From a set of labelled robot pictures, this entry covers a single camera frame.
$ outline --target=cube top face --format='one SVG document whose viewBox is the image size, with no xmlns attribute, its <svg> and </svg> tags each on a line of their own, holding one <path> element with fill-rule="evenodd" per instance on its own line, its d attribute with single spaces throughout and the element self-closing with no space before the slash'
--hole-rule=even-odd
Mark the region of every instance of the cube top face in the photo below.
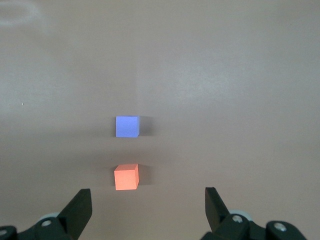
<svg viewBox="0 0 320 240">
<path fill-rule="evenodd" d="M 115 190 L 136 190 L 139 184 L 138 164 L 122 164 L 114 170 Z"/>
<path fill-rule="evenodd" d="M 115 136 L 117 138 L 137 138 L 140 134 L 140 116 L 117 116 Z"/>
</svg>

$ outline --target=screw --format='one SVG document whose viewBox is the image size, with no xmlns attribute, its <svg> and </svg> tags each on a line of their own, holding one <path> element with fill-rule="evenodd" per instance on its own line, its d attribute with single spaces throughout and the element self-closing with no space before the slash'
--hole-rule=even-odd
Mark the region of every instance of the screw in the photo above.
<svg viewBox="0 0 320 240">
<path fill-rule="evenodd" d="M 273 226 L 274 226 L 277 230 L 279 230 L 279 231 L 281 231 L 281 232 L 287 231 L 286 226 L 283 225 L 283 224 L 280 223 L 280 222 L 276 222 Z"/>
<path fill-rule="evenodd" d="M 0 236 L 6 235 L 7 233 L 8 233 L 8 231 L 5 229 L 0 230 Z"/>
<path fill-rule="evenodd" d="M 46 227 L 46 226 L 49 226 L 50 224 L 51 224 L 51 221 L 47 220 L 47 221 L 44 221 L 43 223 L 41 223 L 41 226 Z"/>
<path fill-rule="evenodd" d="M 236 223 L 242 223 L 243 222 L 242 217 L 240 217 L 239 215 L 234 215 L 232 217 L 232 220 L 235 221 Z"/>
</svg>

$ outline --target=orange cube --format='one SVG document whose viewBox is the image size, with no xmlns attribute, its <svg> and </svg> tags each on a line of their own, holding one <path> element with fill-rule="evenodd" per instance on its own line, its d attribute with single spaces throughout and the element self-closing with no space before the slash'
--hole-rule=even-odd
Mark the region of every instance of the orange cube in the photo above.
<svg viewBox="0 0 320 240">
<path fill-rule="evenodd" d="M 136 190 L 139 183 L 138 164 L 118 165 L 114 170 L 115 190 Z"/>
</svg>

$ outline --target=gray floor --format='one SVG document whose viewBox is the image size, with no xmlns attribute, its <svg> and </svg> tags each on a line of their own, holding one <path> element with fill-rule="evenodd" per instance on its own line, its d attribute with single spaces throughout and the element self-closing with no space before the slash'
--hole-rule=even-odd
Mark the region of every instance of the gray floor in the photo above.
<svg viewBox="0 0 320 240">
<path fill-rule="evenodd" d="M 82 240 L 197 240 L 216 187 L 318 239 L 319 23 L 318 0 L 1 1 L 0 226 L 91 188 Z M 140 184 L 115 191 L 126 163 Z"/>
</svg>

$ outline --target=cube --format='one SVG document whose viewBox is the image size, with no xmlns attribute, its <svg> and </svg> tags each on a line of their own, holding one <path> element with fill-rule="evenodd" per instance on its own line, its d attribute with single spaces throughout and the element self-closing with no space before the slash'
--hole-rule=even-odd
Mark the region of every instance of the cube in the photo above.
<svg viewBox="0 0 320 240">
<path fill-rule="evenodd" d="M 118 165 L 114 170 L 115 190 L 136 190 L 139 184 L 138 164 Z"/>
<path fill-rule="evenodd" d="M 115 136 L 117 138 L 137 138 L 140 134 L 140 116 L 117 116 Z"/>
</svg>

